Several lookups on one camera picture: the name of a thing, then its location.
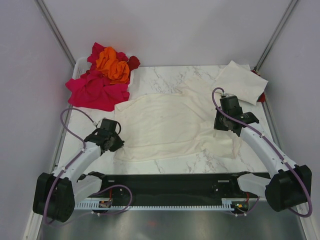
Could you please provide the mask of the magenta pink t shirt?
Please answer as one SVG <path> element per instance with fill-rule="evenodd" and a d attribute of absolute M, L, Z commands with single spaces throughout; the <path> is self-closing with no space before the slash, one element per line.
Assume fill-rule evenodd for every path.
<path fill-rule="evenodd" d="M 68 103 L 74 107 L 83 107 L 97 109 L 106 112 L 112 112 L 115 105 L 129 100 L 130 93 L 128 85 L 132 68 L 130 66 L 131 59 L 123 52 L 117 52 L 119 61 L 126 61 L 130 74 L 129 81 L 126 84 L 110 84 L 110 80 L 100 71 L 96 70 L 96 60 L 99 58 L 100 52 L 107 48 L 99 43 L 92 46 L 91 55 L 87 61 L 91 63 L 91 67 L 80 78 L 71 78 L 66 84 L 66 88 L 71 92 Z"/>

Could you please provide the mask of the cream white t shirt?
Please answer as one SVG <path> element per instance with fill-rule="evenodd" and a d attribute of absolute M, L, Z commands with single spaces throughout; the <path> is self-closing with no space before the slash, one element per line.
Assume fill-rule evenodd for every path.
<path fill-rule="evenodd" d="M 115 106 L 124 146 L 115 159 L 143 162 L 170 159 L 203 150 L 234 159 L 241 139 L 231 131 L 214 129 L 213 84 L 201 78 L 185 80 L 176 93 L 145 94 Z"/>

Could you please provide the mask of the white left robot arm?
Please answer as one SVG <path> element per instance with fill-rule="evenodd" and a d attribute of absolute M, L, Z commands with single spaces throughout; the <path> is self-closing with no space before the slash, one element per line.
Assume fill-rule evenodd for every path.
<path fill-rule="evenodd" d="M 99 127 L 82 140 L 73 158 L 52 173 L 42 173 L 36 182 L 32 211 L 51 220 L 66 222 L 77 203 L 97 194 L 106 196 L 108 182 L 98 176 L 81 178 L 84 171 L 105 152 L 115 152 L 124 146 L 118 121 L 104 118 Z"/>

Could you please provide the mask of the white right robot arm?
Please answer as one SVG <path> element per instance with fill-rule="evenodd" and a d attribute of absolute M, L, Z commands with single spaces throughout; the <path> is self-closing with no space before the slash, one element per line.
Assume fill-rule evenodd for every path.
<path fill-rule="evenodd" d="M 214 129 L 231 131 L 246 142 L 264 164 L 270 178 L 252 173 L 241 173 L 229 184 L 235 197 L 245 192 L 265 198 L 276 212 L 292 210 L 307 203 L 308 212 L 295 214 L 308 218 L 313 212 L 311 202 L 312 171 L 306 165 L 299 166 L 271 141 L 252 112 L 243 112 L 235 95 L 223 94 L 216 106 Z"/>

